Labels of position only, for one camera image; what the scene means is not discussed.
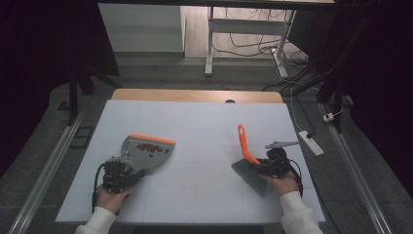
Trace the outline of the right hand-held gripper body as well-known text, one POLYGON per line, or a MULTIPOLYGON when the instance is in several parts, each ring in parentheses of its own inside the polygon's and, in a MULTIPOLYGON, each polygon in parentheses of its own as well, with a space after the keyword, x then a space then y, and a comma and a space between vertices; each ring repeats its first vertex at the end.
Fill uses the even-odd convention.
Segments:
POLYGON ((273 141, 266 145, 266 148, 268 148, 266 152, 268 159, 274 159, 276 161, 275 166, 266 166, 274 169, 275 175, 273 177, 283 177, 288 172, 292 172, 295 176, 298 176, 296 170, 290 165, 290 160, 287 158, 284 150, 285 147, 295 144, 297 144, 297 141, 273 141))

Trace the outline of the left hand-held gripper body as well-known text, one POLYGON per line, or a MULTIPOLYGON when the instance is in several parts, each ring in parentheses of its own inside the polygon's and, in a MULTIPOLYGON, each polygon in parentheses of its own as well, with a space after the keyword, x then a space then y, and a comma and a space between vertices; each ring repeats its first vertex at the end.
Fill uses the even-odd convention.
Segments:
POLYGON ((131 188, 128 165, 120 160, 109 159, 104 163, 103 187, 111 193, 120 193, 131 188))

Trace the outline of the grey dustpan with orange edge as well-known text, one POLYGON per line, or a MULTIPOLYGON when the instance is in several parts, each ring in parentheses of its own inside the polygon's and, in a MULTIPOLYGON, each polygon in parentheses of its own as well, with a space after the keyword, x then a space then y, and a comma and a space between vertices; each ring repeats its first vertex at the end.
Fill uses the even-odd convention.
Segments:
POLYGON ((132 134, 128 136, 121 147, 121 161, 135 166, 137 171, 151 170, 164 164, 175 147, 175 141, 171 139, 132 134), (141 151, 137 146, 141 143, 160 145, 169 152, 141 151))

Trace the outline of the orange brush with grey bristles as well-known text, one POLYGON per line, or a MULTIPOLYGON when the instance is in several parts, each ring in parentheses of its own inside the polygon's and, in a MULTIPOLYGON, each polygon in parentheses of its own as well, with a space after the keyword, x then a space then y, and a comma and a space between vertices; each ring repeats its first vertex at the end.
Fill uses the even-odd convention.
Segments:
POLYGON ((231 167, 250 188, 260 197, 264 197, 266 180, 257 172, 257 166, 261 166, 261 163, 248 152, 246 133, 242 124, 238 125, 238 135, 243 158, 233 163, 231 167))

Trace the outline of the person's left hand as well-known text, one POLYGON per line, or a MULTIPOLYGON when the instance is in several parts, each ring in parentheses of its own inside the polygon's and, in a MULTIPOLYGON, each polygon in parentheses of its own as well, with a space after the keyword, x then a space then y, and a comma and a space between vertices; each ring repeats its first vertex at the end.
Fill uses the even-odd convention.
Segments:
POLYGON ((113 214, 116 214, 120 210, 125 199, 131 195, 134 190, 135 186, 115 194, 111 193, 106 188, 101 187, 97 190, 96 205, 113 214))

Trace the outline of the person's right hand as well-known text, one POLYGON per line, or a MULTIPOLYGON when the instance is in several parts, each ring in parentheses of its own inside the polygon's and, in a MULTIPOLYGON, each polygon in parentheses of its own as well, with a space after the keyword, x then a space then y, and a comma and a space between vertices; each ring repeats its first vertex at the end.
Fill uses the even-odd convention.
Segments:
POLYGON ((295 175, 292 172, 288 172, 283 177, 268 175, 261 175, 261 177, 272 184, 280 196, 299 190, 295 175))

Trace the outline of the white power strip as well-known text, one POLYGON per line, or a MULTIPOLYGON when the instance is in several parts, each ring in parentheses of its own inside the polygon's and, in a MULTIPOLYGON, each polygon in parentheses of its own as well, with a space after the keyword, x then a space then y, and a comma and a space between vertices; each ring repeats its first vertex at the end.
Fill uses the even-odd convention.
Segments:
POLYGON ((307 131, 301 131, 298 133, 298 135, 315 156, 321 156, 324 153, 324 151, 313 139, 312 134, 308 133, 307 131))

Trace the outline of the white table cover sheet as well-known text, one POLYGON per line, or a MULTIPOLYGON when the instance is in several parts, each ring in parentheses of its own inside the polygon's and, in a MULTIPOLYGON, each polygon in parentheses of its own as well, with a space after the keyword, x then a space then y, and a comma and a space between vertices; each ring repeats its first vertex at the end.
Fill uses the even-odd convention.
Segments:
POLYGON ((233 170, 242 159, 238 127, 249 152, 266 155, 266 145, 285 141, 286 153, 302 172, 303 199, 317 220, 319 204, 288 109, 283 103, 211 103, 109 100, 56 217, 83 222, 92 214, 98 166, 119 155, 131 134, 172 139, 167 161, 149 171, 120 210, 118 221, 136 224, 267 224, 280 221, 282 208, 273 187, 258 195, 233 170))

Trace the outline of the black metal stand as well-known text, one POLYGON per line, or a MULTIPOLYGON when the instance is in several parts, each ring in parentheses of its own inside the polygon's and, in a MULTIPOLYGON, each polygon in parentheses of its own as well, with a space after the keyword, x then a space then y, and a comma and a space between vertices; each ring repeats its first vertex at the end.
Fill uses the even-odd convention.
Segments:
POLYGON ((345 69, 371 18, 367 13, 297 11, 287 39, 309 56, 307 68, 317 73, 289 92, 296 96, 321 84, 317 101, 328 102, 334 97, 334 111, 340 112, 345 69))
POLYGON ((96 91, 92 78, 96 77, 105 84, 115 89, 120 89, 121 85, 111 79, 109 76, 98 71, 94 67, 84 66, 76 68, 69 76, 69 121, 68 126, 72 126, 78 117, 78 89, 81 89, 84 95, 91 96, 96 91))

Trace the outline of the dark curtain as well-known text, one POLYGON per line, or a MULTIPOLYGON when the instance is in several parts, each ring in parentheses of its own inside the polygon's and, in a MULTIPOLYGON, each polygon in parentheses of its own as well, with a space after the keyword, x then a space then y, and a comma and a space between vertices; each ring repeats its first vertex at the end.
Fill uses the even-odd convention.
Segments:
POLYGON ((351 116, 413 197, 413 0, 335 0, 371 22, 345 69, 351 116))
POLYGON ((117 76, 100 0, 0 0, 0 176, 49 106, 50 93, 93 72, 117 76))

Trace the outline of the white cabinet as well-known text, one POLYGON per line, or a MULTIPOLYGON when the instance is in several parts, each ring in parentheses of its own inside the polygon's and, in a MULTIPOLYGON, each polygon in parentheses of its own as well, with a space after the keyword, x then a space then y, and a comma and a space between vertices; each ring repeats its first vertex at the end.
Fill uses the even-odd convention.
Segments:
POLYGON ((98 4, 115 52, 184 51, 184 18, 179 6, 98 4))

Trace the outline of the aluminium floor rail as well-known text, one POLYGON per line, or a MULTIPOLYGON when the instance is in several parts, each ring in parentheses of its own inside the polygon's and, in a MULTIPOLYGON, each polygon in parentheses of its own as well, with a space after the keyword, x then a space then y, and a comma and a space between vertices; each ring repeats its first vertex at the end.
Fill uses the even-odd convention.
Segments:
POLYGON ((388 223, 383 210, 381 209, 376 197, 370 189, 361 169, 359 168, 354 154, 347 144, 344 136, 338 132, 332 122, 327 122, 326 126, 340 152, 341 157, 349 171, 355 184, 357 192, 370 216, 370 219, 378 234, 394 234, 388 223))
POLYGON ((85 111, 79 112, 78 116, 74 118, 70 126, 66 126, 62 135, 58 139, 54 150, 43 168, 41 174, 38 176, 32 189, 28 193, 19 213, 13 221, 7 234, 25 234, 33 217, 35 216, 46 192, 56 175, 56 171, 74 138, 82 120, 84 119, 85 111))

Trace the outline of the white desk frame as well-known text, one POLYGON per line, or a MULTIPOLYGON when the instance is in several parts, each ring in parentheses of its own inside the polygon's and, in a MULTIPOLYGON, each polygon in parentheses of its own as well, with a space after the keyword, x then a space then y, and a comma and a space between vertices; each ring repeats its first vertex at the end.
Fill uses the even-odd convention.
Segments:
POLYGON ((282 52, 295 15, 295 12, 293 10, 282 10, 285 15, 285 19, 283 21, 270 19, 232 19, 227 17, 216 18, 214 16, 214 10, 214 7, 209 7, 207 14, 208 32, 205 65, 206 77, 210 77, 212 75, 213 53, 215 52, 212 44, 213 35, 215 33, 278 36, 280 42, 275 49, 270 50, 270 54, 274 58, 280 77, 288 77, 287 71, 282 61, 282 52))

